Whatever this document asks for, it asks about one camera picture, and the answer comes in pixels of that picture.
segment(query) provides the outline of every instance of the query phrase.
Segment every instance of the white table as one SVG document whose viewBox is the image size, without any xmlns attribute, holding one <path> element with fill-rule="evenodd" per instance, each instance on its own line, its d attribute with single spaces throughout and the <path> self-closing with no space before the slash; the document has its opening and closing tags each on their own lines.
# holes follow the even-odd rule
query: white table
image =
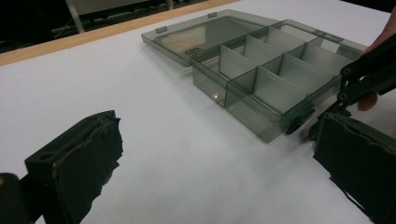
<svg viewBox="0 0 396 224">
<path fill-rule="evenodd" d="M 363 45 L 389 17 L 335 0 L 241 0 L 2 66 L 0 171 L 22 178 L 24 159 L 81 119 L 114 109 L 123 157 L 82 223 L 371 223 L 312 159 L 312 143 L 301 137 L 312 122 L 266 145 L 193 86 L 190 68 L 141 40 L 227 8 Z M 395 137 L 395 99 L 392 91 L 369 112 L 352 109 L 354 118 Z"/>
</svg>

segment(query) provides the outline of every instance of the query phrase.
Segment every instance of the human hand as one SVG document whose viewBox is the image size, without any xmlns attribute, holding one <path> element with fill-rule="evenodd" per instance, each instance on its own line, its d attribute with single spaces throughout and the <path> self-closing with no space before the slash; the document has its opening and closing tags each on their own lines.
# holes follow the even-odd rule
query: human hand
<svg viewBox="0 0 396 224">
<path fill-rule="evenodd" d="M 384 42 L 394 34 L 396 34 L 396 7 L 393 8 L 389 20 L 385 25 L 382 33 L 378 36 L 374 43 L 363 52 L 363 54 L 375 49 L 376 47 L 378 47 L 378 45 L 380 45 L 382 42 Z M 358 109 L 361 111 L 371 109 L 375 105 L 377 99 L 378 96 L 376 94 L 367 96 L 366 98 L 358 102 Z"/>
</svg>

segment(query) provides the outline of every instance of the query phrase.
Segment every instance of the white tabletop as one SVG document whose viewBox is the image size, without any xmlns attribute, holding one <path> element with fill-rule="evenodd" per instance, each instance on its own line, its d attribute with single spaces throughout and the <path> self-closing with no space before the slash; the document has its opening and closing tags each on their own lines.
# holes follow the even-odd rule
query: white tabletop
<svg viewBox="0 0 396 224">
<path fill-rule="evenodd" d="M 81 119 L 121 118 L 123 157 L 82 223 L 371 223 L 329 180 L 302 133 L 264 144 L 141 34 L 223 9 L 292 19 L 363 45 L 389 14 L 336 0 L 241 0 L 0 67 L 0 171 Z M 354 118 L 396 137 L 396 91 Z M 325 102 L 320 108 L 331 103 Z"/>
</svg>

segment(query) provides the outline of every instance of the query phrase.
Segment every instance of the wooden strip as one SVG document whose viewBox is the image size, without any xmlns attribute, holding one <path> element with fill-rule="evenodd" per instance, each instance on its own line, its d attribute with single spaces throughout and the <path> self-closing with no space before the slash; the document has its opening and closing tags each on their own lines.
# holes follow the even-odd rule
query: wooden strip
<svg viewBox="0 0 396 224">
<path fill-rule="evenodd" d="M 140 27 L 151 25 L 159 21 L 166 21 L 176 17 L 184 16 L 193 12 L 202 11 L 212 7 L 219 7 L 239 0 L 207 0 L 202 3 L 181 7 L 170 11 L 154 14 L 133 21 L 107 26 L 105 28 L 89 31 L 79 35 L 72 35 L 62 39 L 34 45 L 24 49 L 16 49 L 0 54 L 0 66 L 10 63 L 17 63 L 41 55 L 49 54 L 58 50 L 72 48 L 94 40 L 102 39 L 112 35 L 118 35 Z"/>
</svg>

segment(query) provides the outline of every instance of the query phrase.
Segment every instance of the transparent plastic organizer box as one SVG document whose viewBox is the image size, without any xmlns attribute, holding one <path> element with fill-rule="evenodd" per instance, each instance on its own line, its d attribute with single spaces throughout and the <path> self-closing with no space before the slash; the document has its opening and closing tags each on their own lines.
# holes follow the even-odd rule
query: transparent plastic organizer box
<svg viewBox="0 0 396 224">
<path fill-rule="evenodd" d="M 292 132 L 340 82 L 360 44 L 297 21 L 223 10 L 142 34 L 264 142 Z"/>
</svg>

